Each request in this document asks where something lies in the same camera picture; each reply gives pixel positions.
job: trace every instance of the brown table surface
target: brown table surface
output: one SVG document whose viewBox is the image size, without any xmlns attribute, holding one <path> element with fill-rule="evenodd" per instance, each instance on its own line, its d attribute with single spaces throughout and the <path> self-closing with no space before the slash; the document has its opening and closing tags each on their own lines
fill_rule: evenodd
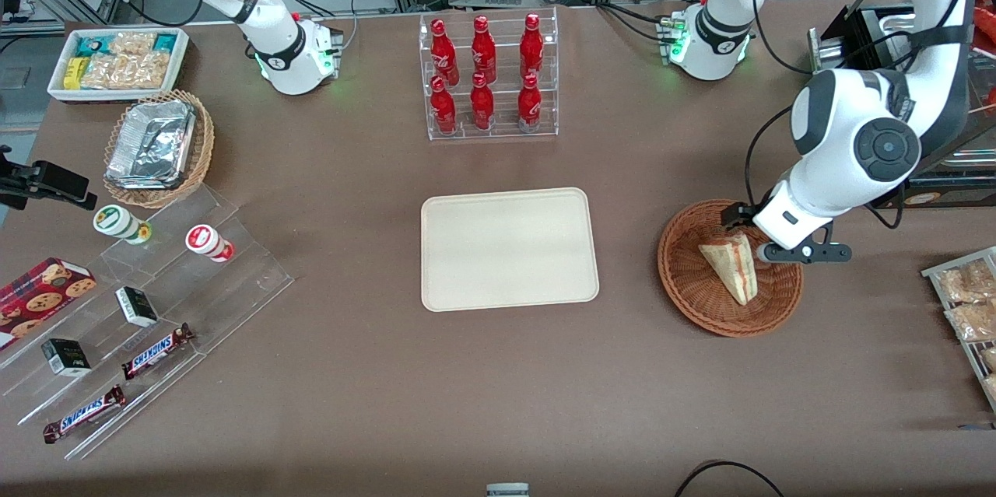
<svg viewBox="0 0 996 497">
<path fill-rule="evenodd" d="M 801 62 L 805 30 L 839 7 L 774 1 L 765 29 Z M 561 135 L 476 145 L 426 139 L 417 16 L 364 19 L 342 79 L 300 97 L 260 79 L 235 26 L 192 26 L 181 86 L 217 128 L 209 183 L 298 281 L 85 460 L 2 412 L 0 494 L 481 495 L 521 480 L 537 497 L 670 495 L 729 458 L 790 496 L 993 495 L 996 433 L 954 429 L 986 419 L 986 401 L 919 277 L 996 244 L 992 212 L 910 211 L 893 232 L 853 211 L 836 234 L 854 259 L 808 267 L 780 330 L 701 331 L 661 287 L 658 237 L 687 204 L 743 197 L 751 135 L 803 79 L 756 43 L 730 78 L 697 82 L 602 12 L 558 13 Z M 32 158 L 109 200 L 120 113 L 53 101 Z M 755 187 L 797 158 L 782 121 Z M 421 306 L 427 198 L 562 186 L 590 199 L 594 302 Z M 0 278 L 46 256 L 89 262 L 110 244 L 90 218 L 49 201 L 11 212 Z M 768 493 L 713 470 L 686 494 Z"/>
</svg>

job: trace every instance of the cookie box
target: cookie box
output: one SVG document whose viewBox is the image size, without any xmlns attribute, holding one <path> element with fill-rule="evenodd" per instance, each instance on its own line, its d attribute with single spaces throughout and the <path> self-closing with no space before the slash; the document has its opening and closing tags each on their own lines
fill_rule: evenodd
<svg viewBox="0 0 996 497">
<path fill-rule="evenodd" d="M 88 269 L 49 258 L 0 288 L 0 351 L 95 287 Z"/>
</svg>

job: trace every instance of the beige tray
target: beige tray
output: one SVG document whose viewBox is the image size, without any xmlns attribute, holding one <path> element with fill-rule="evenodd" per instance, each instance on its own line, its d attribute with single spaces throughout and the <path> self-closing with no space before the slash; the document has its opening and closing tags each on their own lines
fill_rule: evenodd
<svg viewBox="0 0 996 497">
<path fill-rule="evenodd" d="M 583 191 L 445 196 L 423 204 L 428 310 L 583 303 L 597 294 Z"/>
</svg>

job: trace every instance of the coca-cola bottle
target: coca-cola bottle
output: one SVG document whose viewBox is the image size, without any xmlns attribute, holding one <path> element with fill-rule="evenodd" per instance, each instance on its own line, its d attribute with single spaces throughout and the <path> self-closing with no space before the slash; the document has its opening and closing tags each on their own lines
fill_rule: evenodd
<svg viewBox="0 0 996 497">
<path fill-rule="evenodd" d="M 470 92 L 470 106 L 474 110 L 474 125 L 480 131 L 490 131 L 495 121 L 495 96 L 488 87 L 483 72 L 474 74 L 474 89 Z"/>
<path fill-rule="evenodd" d="M 519 92 L 519 129 L 523 133 L 532 133 L 540 126 L 540 103 L 543 100 L 536 89 L 536 74 L 529 74 L 522 79 L 522 90 Z"/>
<path fill-rule="evenodd" d="M 474 18 L 474 43 L 470 46 L 474 57 L 474 71 L 482 72 L 488 83 L 498 79 L 498 60 L 495 55 L 495 39 L 488 30 L 487 16 Z"/>
<path fill-rule="evenodd" d="M 456 86 L 460 82 L 460 71 L 456 68 L 456 48 L 446 36 L 446 25 L 435 19 L 430 28 L 433 29 L 433 65 L 437 75 L 446 79 L 446 85 Z"/>
<path fill-rule="evenodd" d="M 526 15 L 526 32 L 522 33 L 519 55 L 522 58 L 519 72 L 523 79 L 530 72 L 540 74 L 540 69 L 543 68 L 543 35 L 540 34 L 540 16 L 534 12 Z"/>
<path fill-rule="evenodd" d="M 433 118 L 437 121 L 439 133 L 454 135 L 456 133 L 456 103 L 453 103 L 453 96 L 446 90 L 446 83 L 441 76 L 433 75 L 430 86 L 433 87 L 430 104 L 433 105 Z"/>
</svg>

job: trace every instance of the tiered acrylic display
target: tiered acrylic display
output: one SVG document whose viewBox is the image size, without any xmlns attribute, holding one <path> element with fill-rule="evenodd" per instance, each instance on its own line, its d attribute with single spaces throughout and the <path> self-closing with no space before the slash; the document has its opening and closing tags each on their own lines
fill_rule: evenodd
<svg viewBox="0 0 996 497">
<path fill-rule="evenodd" d="M 519 129 L 519 92 L 522 90 L 522 75 L 519 72 L 519 42 L 525 30 L 526 15 L 536 12 L 540 16 L 540 33 L 543 35 L 543 69 L 538 74 L 538 90 L 543 96 L 540 106 L 540 125 L 537 131 L 524 133 Z M 495 121 L 490 131 L 480 131 L 473 122 L 470 107 L 470 92 L 473 90 L 471 78 L 474 75 L 474 61 L 470 46 L 474 40 L 474 23 L 466 12 L 435 12 L 421 16 L 419 22 L 419 57 L 423 64 L 423 95 L 426 98 L 426 121 L 431 140 L 437 139 L 485 139 L 485 138 L 534 138 L 542 135 L 557 135 L 559 131 L 559 59 L 557 11 L 554 9 L 536 10 L 495 10 L 488 11 L 491 36 L 494 36 L 498 57 L 498 79 L 491 83 L 495 99 Z M 442 19 L 446 23 L 446 33 L 456 47 L 456 67 L 460 71 L 460 82 L 452 86 L 449 93 L 456 103 L 456 133 L 442 135 L 433 118 L 430 96 L 430 79 L 435 75 L 433 67 L 433 33 L 430 22 Z"/>
<path fill-rule="evenodd" d="M 124 408 L 104 412 L 52 445 L 67 460 L 90 454 L 293 283 L 235 213 L 233 205 L 204 185 L 170 203 L 149 218 L 153 237 L 145 244 L 117 241 L 88 264 L 97 280 L 89 298 L 57 313 L 0 354 L 4 405 L 23 429 L 36 431 L 39 445 L 44 444 L 47 423 L 120 384 L 128 399 Z M 186 233 L 200 223 L 211 225 L 235 246 L 231 260 L 215 263 L 186 249 Z M 159 322 L 138 327 L 125 320 L 114 296 L 123 285 L 146 292 Z M 196 338 L 135 379 L 125 380 L 122 363 L 183 323 Z M 40 349 L 48 338 L 78 341 L 93 369 L 77 379 L 53 374 Z"/>
</svg>

